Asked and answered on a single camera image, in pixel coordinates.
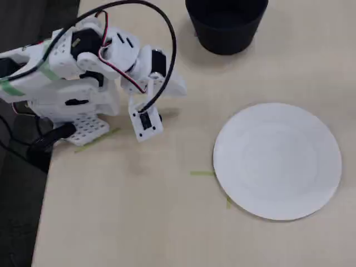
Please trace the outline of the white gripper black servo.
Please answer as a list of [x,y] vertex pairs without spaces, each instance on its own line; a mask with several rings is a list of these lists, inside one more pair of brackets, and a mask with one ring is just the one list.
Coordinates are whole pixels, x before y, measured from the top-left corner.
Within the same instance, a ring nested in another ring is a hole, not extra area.
[[[133,61],[130,68],[130,78],[136,83],[149,81],[149,95],[155,95],[161,89],[167,71],[167,59],[163,50],[151,46],[130,48],[130,58]],[[179,74],[173,73],[162,93],[168,97],[187,95],[185,81]]]

